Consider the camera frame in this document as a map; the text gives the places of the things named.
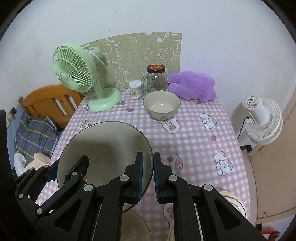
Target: table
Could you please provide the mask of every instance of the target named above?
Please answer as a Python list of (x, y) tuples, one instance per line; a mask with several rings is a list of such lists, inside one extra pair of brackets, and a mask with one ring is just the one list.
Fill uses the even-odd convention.
[[(160, 152), (162, 162), (172, 167), (173, 174), (188, 183), (213, 185), (239, 197), (250, 217), (250, 195), (242, 153), (232, 125), (217, 99), (207, 103), (181, 100), (180, 109), (169, 120), (152, 119), (142, 100), (134, 100), (123, 91), (121, 102), (104, 112), (93, 112), (83, 107), (84, 98), (65, 128), (52, 155), (52, 163), (62, 154), (67, 143), (78, 132), (102, 121), (122, 121), (139, 129), (150, 142), (153, 152)], [(38, 201), (45, 202), (58, 190), (57, 181), (46, 184)], [(173, 222), (172, 204), (158, 204), (154, 179), (141, 199), (132, 208), (148, 224), (151, 240), (167, 240)]]

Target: bowl rim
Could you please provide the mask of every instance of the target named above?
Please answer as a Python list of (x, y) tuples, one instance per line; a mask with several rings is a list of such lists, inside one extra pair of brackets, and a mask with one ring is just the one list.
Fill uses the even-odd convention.
[[(148, 146), (149, 146), (150, 154), (151, 154), (151, 161), (152, 161), (151, 170), (150, 170), (151, 173), (150, 173), (150, 177), (149, 177), (149, 180), (148, 180), (148, 185), (147, 185), (147, 187), (145, 187), (144, 192), (141, 193), (141, 199), (142, 199), (142, 197), (144, 196), (144, 194), (146, 193), (147, 189), (148, 189), (149, 186), (150, 186), (150, 183), (151, 183), (151, 180), (152, 180), (152, 176), (153, 176), (153, 170), (154, 170), (154, 167), (153, 167), (153, 152), (152, 152), (152, 148), (151, 148), (150, 142), (148, 141), (148, 139), (146, 138), (146, 136), (145, 136), (145, 135), (144, 135), (144, 134), (143, 134), (138, 128), (136, 128), (136, 127), (134, 127), (134, 126), (132, 126), (132, 125), (130, 125), (130, 124), (128, 124), (128, 123), (122, 122), (122, 121), (108, 120), (108, 121), (102, 121), (102, 122), (95, 123), (95, 124), (93, 124), (93, 125), (91, 125), (91, 126), (95, 126), (95, 125), (98, 125), (98, 124), (100, 124), (100, 123), (104, 123), (104, 122), (119, 122), (119, 123), (123, 123), (123, 124), (126, 124), (126, 125), (131, 126), (132, 128), (136, 129), (136, 130), (137, 130), (137, 131), (138, 131), (138, 132), (144, 137), (144, 139), (146, 140), (146, 142), (147, 142), (147, 144), (148, 144)], [(83, 132), (85, 129), (83, 129), (82, 131), (80, 131), (80, 132), (78, 132), (76, 135), (74, 135), (74, 136), (71, 138), (71, 140), (73, 140), (74, 137), (76, 137), (79, 133)], [(61, 156), (60, 156), (56, 161), (60, 161), (60, 159), (61, 159), (61, 157), (62, 157), (62, 154), (63, 154), (65, 148), (63, 149), (63, 151), (62, 151), (62, 153), (61, 153)], [(57, 186), (58, 186), (58, 189), (60, 189), (59, 182), (58, 182), (58, 178), (57, 178)], [(127, 209), (124, 210), (123, 212), (124, 212), (124, 213), (127, 212), (128, 210), (130, 210), (130, 209), (133, 208), (134, 206), (135, 206), (135, 204), (131, 205), (129, 208), (127, 208)]]
[(174, 93), (170, 92), (170, 91), (163, 91), (163, 92), (169, 92), (169, 93), (173, 94), (174, 96), (176, 96), (176, 97), (179, 99), (179, 105), (178, 105), (177, 108), (175, 108), (174, 110), (169, 111), (169, 112), (156, 112), (156, 111), (150, 110), (149, 108), (147, 108), (147, 107), (144, 105), (144, 99), (146, 98), (146, 96), (149, 95), (149, 94), (147, 94), (146, 96), (144, 96), (143, 101), (142, 101), (143, 106), (145, 107), (145, 109), (147, 109), (147, 110), (149, 110), (149, 111), (151, 111), (151, 112), (153, 112), (153, 113), (156, 113), (156, 114), (167, 114), (167, 113), (172, 113), (172, 112), (176, 111), (177, 109), (179, 109), (179, 107), (180, 107), (180, 105), (181, 105), (181, 100), (180, 100), (180, 98), (179, 98), (177, 95), (175, 95)]
[(129, 211), (132, 212), (132, 213), (134, 213), (135, 215), (139, 216), (144, 221), (144, 223), (146, 224), (146, 226), (147, 226), (147, 228), (149, 230), (149, 240), (151, 240), (151, 231), (150, 231), (150, 228), (149, 228), (148, 224), (146, 223), (146, 221), (139, 214), (137, 214), (135, 211), (133, 211), (133, 210), (129, 210)]

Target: red jar lid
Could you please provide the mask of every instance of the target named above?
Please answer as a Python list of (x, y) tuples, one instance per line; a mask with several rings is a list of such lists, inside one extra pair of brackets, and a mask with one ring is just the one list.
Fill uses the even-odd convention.
[(147, 72), (152, 74), (159, 74), (165, 71), (165, 67), (161, 64), (151, 64), (147, 67)]

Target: beige cabinet door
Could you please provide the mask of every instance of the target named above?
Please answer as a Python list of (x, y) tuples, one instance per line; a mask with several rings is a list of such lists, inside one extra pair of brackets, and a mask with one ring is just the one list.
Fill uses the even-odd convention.
[(257, 200), (257, 223), (296, 213), (296, 107), (279, 137), (251, 157)]

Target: purple plush toy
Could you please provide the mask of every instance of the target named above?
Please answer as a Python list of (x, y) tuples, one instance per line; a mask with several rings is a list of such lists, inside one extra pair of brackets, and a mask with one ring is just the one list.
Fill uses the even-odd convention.
[(168, 91), (185, 100), (199, 99), (201, 102), (215, 100), (215, 81), (206, 74), (197, 74), (193, 71), (172, 73), (169, 75)]

